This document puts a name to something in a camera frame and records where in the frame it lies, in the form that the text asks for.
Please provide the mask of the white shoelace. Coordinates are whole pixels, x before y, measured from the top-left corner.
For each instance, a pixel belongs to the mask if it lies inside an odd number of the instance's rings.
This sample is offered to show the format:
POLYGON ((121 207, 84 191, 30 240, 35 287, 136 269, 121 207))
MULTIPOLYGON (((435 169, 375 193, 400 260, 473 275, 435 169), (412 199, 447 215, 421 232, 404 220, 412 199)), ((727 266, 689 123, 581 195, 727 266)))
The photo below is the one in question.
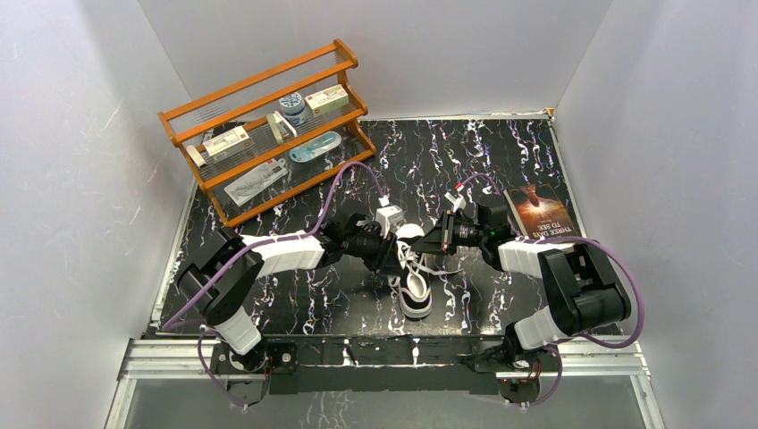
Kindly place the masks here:
POLYGON ((405 273, 401 277, 388 276, 389 285, 415 301, 422 301, 431 294, 427 286, 424 275, 432 276, 453 275, 461 273, 462 270, 446 271, 435 270, 426 265, 425 255, 411 250, 411 246, 405 241, 397 242, 398 258, 405 268, 405 273))

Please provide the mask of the black white canvas sneaker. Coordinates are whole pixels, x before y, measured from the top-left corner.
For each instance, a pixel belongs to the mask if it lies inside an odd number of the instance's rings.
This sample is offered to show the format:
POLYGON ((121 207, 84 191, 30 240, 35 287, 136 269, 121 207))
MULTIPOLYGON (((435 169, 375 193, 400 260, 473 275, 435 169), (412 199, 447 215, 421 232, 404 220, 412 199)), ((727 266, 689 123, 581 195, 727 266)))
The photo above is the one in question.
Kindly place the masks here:
POLYGON ((424 236, 424 231, 417 224, 406 223, 397 230, 396 236, 396 256, 402 273, 392 277, 390 285, 399 294, 405 317, 423 319, 431 313, 432 297, 425 276, 425 256, 411 247, 424 236))

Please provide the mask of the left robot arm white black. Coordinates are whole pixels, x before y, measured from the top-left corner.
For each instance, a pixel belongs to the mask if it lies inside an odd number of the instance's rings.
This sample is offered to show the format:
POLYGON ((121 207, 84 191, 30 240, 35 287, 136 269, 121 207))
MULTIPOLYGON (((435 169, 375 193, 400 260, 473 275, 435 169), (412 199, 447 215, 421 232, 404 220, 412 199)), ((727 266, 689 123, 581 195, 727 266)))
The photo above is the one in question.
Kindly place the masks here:
POLYGON ((222 228, 178 270, 176 285, 205 324, 232 349, 232 360, 246 372, 266 362, 267 349, 243 303, 255 281, 268 275, 333 265, 344 256, 363 261, 372 272, 390 277, 403 273, 397 238, 383 233, 365 214, 340 214, 312 234, 295 232, 258 237, 251 242, 222 228))

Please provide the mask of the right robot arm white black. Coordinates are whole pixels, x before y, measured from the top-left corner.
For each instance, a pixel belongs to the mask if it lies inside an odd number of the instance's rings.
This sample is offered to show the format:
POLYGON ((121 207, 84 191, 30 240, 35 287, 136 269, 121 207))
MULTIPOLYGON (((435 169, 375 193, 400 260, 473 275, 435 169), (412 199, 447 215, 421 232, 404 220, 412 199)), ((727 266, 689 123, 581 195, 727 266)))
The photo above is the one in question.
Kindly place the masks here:
POLYGON ((490 361, 525 370, 551 345, 631 316, 632 301, 605 252, 592 241, 519 237, 503 197, 480 197, 475 217, 461 210, 444 212, 410 248, 420 254, 451 256, 459 247, 478 248, 495 270, 541 281, 547 299, 545 307, 509 324, 500 345, 469 358, 471 366, 490 361))

